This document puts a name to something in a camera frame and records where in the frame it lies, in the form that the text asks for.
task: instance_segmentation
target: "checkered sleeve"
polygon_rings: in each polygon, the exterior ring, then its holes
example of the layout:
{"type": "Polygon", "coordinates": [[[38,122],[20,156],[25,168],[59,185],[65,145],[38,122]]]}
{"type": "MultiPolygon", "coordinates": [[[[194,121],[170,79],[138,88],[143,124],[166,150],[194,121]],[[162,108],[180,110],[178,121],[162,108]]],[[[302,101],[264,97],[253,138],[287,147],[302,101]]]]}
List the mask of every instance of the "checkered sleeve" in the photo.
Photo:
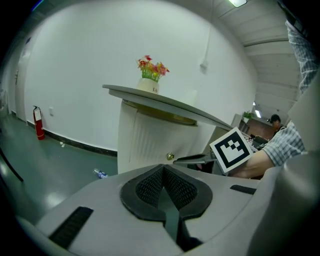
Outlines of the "checkered sleeve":
{"type": "Polygon", "coordinates": [[[301,154],[305,147],[297,128],[289,122],[287,128],[278,131],[263,150],[274,166],[282,166],[287,159],[301,154]]]}
{"type": "MultiPolygon", "coordinates": [[[[303,94],[317,74],[320,61],[312,45],[288,22],[286,25],[289,42],[300,65],[302,81],[299,90],[300,94],[303,94]]],[[[290,121],[287,128],[277,132],[263,150],[275,166],[281,166],[287,159],[301,154],[305,147],[297,128],[290,121]]]]}

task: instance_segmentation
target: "white pedestal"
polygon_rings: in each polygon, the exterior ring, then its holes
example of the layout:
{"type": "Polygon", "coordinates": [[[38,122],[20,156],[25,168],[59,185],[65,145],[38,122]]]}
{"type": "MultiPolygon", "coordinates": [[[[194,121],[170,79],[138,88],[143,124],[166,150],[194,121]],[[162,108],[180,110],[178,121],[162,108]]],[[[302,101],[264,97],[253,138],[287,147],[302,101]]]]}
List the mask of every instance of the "white pedestal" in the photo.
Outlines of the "white pedestal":
{"type": "Polygon", "coordinates": [[[155,164],[171,164],[191,155],[197,143],[197,122],[227,131],[233,128],[200,109],[168,97],[116,85],[102,87],[109,89],[110,95],[123,99],[118,128],[119,174],[155,164]],[[174,159],[167,160],[167,153],[173,153],[174,159]]]}
{"type": "Polygon", "coordinates": [[[197,125],[185,125],[141,113],[121,104],[118,130],[118,173],[156,164],[172,164],[190,155],[197,125]],[[167,160],[173,153],[174,159],[167,160]]]}

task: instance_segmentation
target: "gold knob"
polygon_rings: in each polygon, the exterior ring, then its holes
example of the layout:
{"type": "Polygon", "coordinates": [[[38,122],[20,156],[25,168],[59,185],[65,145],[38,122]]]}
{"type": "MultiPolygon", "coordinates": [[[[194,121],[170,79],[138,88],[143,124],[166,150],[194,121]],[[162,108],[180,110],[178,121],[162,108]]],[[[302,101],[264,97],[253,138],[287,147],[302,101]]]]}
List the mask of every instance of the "gold knob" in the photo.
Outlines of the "gold knob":
{"type": "Polygon", "coordinates": [[[174,158],[175,158],[175,154],[174,153],[169,152],[168,154],[166,154],[166,159],[167,160],[172,160],[174,158]]]}

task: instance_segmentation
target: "red fire extinguisher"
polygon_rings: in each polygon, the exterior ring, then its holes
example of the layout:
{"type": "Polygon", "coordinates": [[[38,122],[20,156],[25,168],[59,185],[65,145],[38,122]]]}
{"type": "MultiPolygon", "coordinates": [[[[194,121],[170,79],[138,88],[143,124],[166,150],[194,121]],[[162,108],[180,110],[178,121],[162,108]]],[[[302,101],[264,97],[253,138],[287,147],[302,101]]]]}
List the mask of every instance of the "red fire extinguisher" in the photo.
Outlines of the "red fire extinguisher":
{"type": "Polygon", "coordinates": [[[34,120],[35,132],[38,137],[38,140],[43,140],[45,138],[45,130],[42,126],[41,110],[37,106],[34,106],[33,120],[34,120]]]}

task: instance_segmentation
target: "gray floor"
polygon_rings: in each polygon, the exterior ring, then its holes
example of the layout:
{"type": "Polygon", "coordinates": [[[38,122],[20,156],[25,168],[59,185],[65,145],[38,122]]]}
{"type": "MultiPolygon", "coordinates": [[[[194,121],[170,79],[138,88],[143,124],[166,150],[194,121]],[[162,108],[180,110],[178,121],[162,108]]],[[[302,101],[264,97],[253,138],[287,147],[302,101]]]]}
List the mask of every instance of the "gray floor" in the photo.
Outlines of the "gray floor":
{"type": "Polygon", "coordinates": [[[1,169],[17,214],[35,224],[47,211],[85,185],[97,180],[93,169],[109,176],[118,174],[117,158],[70,145],[61,147],[50,137],[38,140],[35,130],[9,115],[0,120],[0,147],[12,167],[1,169]]]}

